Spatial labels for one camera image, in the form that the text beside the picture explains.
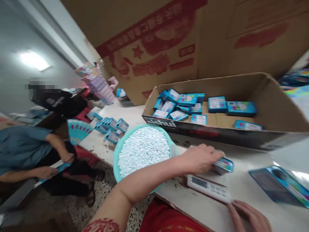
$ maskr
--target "person's hand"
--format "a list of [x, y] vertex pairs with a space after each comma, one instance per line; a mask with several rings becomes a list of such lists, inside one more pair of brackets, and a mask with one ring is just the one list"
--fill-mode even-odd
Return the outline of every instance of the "person's hand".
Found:
[[188, 174], [201, 174], [209, 171], [211, 166], [223, 156], [222, 152], [215, 151], [212, 146], [200, 144], [197, 147], [189, 147], [179, 158]]
[[255, 232], [271, 232], [271, 227], [267, 217], [265, 217], [251, 205], [238, 200], [234, 200], [232, 204], [228, 204], [228, 209], [229, 213], [231, 214], [236, 232], [246, 232], [236, 209], [242, 211], [248, 216], [251, 226]]
[[32, 177], [38, 177], [40, 179], [50, 179], [57, 174], [58, 169], [45, 166], [32, 169], [30, 170], [30, 172]]
[[59, 154], [61, 160], [64, 162], [64, 163], [73, 163], [74, 161], [74, 154], [72, 153], [64, 153], [64, 154]]

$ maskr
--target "white table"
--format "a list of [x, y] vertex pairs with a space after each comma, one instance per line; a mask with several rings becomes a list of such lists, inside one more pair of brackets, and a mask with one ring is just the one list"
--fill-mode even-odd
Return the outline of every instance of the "white table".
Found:
[[[115, 120], [123, 118], [129, 124], [130, 130], [136, 125], [145, 123], [142, 118], [144, 107], [124, 107], [116, 101], [113, 105], [105, 106], [99, 115], [112, 117]], [[96, 122], [97, 119], [94, 119], [91, 124], [95, 125]], [[273, 161], [269, 154], [174, 134], [170, 136], [173, 141], [177, 141], [178, 155], [186, 151], [187, 145], [200, 143], [224, 151], [226, 157], [234, 162], [235, 169], [233, 173], [223, 176], [218, 182], [227, 183], [233, 199], [245, 201], [262, 212], [269, 219], [273, 231], [308, 231], [309, 220], [306, 220], [309, 218], [308, 209], [274, 203], [248, 174], [249, 170], [272, 165]], [[113, 166], [114, 145], [104, 140], [104, 135], [100, 132], [94, 130], [80, 143], [80, 146]], [[228, 209], [224, 204], [185, 188], [180, 182], [180, 178], [168, 180], [155, 194], [211, 231], [234, 231]]]

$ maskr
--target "red clothing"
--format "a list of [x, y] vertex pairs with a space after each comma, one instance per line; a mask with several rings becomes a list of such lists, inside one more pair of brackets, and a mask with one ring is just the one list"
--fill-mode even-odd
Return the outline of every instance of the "red clothing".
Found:
[[148, 207], [139, 232], [208, 232], [158, 198]]

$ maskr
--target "teal plastic basin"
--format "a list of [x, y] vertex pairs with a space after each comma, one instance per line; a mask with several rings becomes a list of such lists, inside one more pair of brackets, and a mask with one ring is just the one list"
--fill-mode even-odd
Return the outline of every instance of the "teal plastic basin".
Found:
[[[170, 147], [170, 158], [172, 157], [172, 151], [174, 151], [174, 155], [177, 155], [177, 150], [176, 150], [176, 145], [175, 143], [171, 140], [170, 136], [168, 135], [168, 133], [162, 129], [161, 127], [154, 125], [154, 124], [142, 124], [142, 125], [138, 125], [136, 127], [134, 127], [133, 129], [131, 129], [130, 131], [127, 131], [125, 133], [125, 135], [118, 141], [117, 146], [115, 148], [114, 154], [113, 154], [113, 160], [114, 160], [114, 165], [113, 165], [113, 169], [114, 169], [114, 176], [115, 179], [117, 181], [117, 183], [119, 183], [119, 181], [122, 180], [122, 177], [120, 175], [120, 167], [118, 166], [118, 162], [119, 162], [119, 154], [122, 150], [122, 146], [124, 145], [125, 141], [138, 129], [143, 128], [143, 127], [152, 127], [152, 128], [156, 128], [159, 131], [161, 131], [164, 136], [166, 137], [167, 140], [167, 144]], [[159, 188], [161, 187], [158, 186], [155, 190], [153, 190], [151, 193], [154, 193], [155, 191], [157, 191]]]

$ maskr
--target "blue shirt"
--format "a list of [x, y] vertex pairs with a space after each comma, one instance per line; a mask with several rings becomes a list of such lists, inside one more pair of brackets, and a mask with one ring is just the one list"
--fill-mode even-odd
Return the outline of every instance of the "blue shirt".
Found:
[[49, 133], [51, 130], [24, 126], [0, 130], [0, 175], [33, 169], [52, 149], [45, 141]]

